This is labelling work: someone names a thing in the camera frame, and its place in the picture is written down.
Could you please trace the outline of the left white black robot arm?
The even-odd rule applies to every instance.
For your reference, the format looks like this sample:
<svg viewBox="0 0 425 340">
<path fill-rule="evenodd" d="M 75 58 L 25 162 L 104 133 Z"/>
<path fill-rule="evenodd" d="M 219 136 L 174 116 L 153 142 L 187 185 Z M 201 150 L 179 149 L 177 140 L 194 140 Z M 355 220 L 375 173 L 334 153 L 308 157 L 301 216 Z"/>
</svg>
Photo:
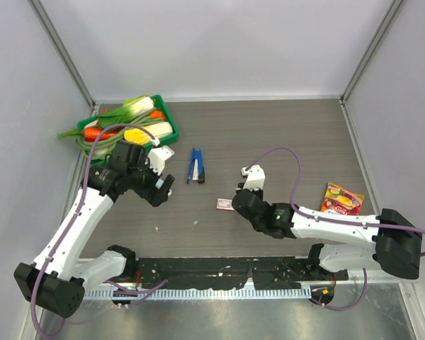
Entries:
<svg viewBox="0 0 425 340">
<path fill-rule="evenodd" d="M 173 155 L 168 146 L 147 152 L 141 145 L 120 141 L 105 164 L 90 167 L 87 180 L 49 244 L 32 263 L 17 265 L 13 277 L 24 298 L 69 318 L 85 293 L 100 284 L 112 278 L 130 282 L 137 273 L 137 257 L 129 248 L 113 245 L 87 263 L 79 265 L 77 261 L 119 196 L 133 191 L 153 207 L 168 200 L 174 177 L 162 172 Z"/>
</svg>

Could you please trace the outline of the dark blue stapler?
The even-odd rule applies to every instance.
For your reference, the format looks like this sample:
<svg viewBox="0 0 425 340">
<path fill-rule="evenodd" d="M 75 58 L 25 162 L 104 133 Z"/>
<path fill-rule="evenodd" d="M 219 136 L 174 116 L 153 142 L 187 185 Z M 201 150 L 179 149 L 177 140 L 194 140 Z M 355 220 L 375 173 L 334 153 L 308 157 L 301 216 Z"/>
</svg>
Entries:
<svg viewBox="0 0 425 340">
<path fill-rule="evenodd" d="M 205 167 L 203 163 L 203 155 L 200 149 L 193 148 L 191 158 L 188 165 L 186 183 L 198 182 L 205 183 Z"/>
</svg>

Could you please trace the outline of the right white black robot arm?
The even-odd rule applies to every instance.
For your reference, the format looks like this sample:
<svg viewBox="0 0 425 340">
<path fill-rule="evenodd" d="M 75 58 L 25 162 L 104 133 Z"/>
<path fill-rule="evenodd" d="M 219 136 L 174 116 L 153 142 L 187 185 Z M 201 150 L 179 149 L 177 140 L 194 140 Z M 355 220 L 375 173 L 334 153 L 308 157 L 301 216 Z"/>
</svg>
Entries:
<svg viewBox="0 0 425 340">
<path fill-rule="evenodd" d="M 399 225 L 383 226 L 381 215 L 329 215 L 288 203 L 267 203 L 261 191 L 239 189 L 232 207 L 255 231 L 274 239 L 321 239 L 312 246 L 305 269 L 320 280 L 349 269 L 381 269 L 398 278 L 419 277 L 422 236 Z"/>
</svg>

